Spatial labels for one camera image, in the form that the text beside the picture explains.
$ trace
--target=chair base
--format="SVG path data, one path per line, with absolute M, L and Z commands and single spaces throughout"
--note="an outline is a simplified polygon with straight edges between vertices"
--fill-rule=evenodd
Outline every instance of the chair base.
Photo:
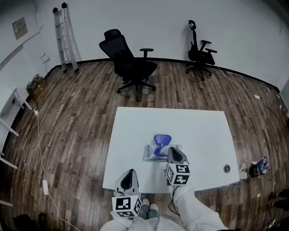
M 121 93 L 121 90 L 122 90 L 122 89 L 131 87 L 131 86 L 134 86 L 134 85 L 135 85 L 135 90 L 136 90 L 136 98 L 135 98 L 135 100 L 136 100 L 137 102 L 140 102 L 140 100 L 141 100 L 141 98 L 140 98 L 140 88 L 139 88 L 139 85 L 152 88 L 153 91 L 156 90 L 156 87 L 155 87 L 154 85 L 145 83 L 145 82 L 143 82 L 143 81 L 138 81 L 138 82 L 131 81 L 131 82 L 129 82 L 128 84 L 122 86 L 121 88 L 118 88 L 117 93 L 119 94 L 119 93 Z
M 190 66 L 189 69 L 186 70 L 186 74 L 189 73 L 190 70 L 198 70 L 200 72 L 200 75 L 201 75 L 201 80 L 204 81 L 204 76 L 203 76 L 203 71 L 206 71 L 209 73 L 209 76 L 212 76 L 212 72 L 210 72 L 208 69 L 206 69 L 202 64 L 200 63 L 195 63 L 195 64 L 192 64 Z

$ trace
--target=blue object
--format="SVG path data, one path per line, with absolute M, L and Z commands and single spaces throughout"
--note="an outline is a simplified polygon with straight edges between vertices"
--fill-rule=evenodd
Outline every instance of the blue object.
M 154 150 L 154 155 L 157 157 L 167 157 L 167 154 L 159 154 L 164 146 L 167 146 L 170 144 L 172 140 L 172 137 L 170 135 L 162 135 L 157 134 L 154 136 L 154 141 L 156 145 L 158 145 L 158 148 Z

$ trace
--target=person's shoe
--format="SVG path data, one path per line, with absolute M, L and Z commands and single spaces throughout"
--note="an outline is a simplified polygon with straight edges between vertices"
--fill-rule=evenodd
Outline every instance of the person's shoe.
M 144 199 L 143 199 L 143 204 L 149 206 L 149 199 L 144 198 Z
M 158 206 L 155 204 L 155 203 L 152 203 L 149 207 L 149 209 L 154 209 L 154 210 L 157 210 L 158 211 Z

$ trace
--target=power strip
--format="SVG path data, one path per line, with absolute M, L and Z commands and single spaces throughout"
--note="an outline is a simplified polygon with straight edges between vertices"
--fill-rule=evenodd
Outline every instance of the power strip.
M 256 99 L 260 99 L 260 100 L 261 100 L 261 97 L 258 96 L 258 95 L 254 95 L 254 97 L 255 97 Z
M 43 180 L 43 192 L 45 195 L 49 195 L 48 181 L 47 180 Z

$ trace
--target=sign on wall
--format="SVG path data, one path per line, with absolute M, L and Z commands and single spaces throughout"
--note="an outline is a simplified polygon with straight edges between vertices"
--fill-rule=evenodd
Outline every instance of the sign on wall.
M 12 26 L 13 26 L 16 40 L 18 40 L 19 38 L 21 38 L 23 35 L 27 34 L 28 32 L 24 17 L 12 23 Z

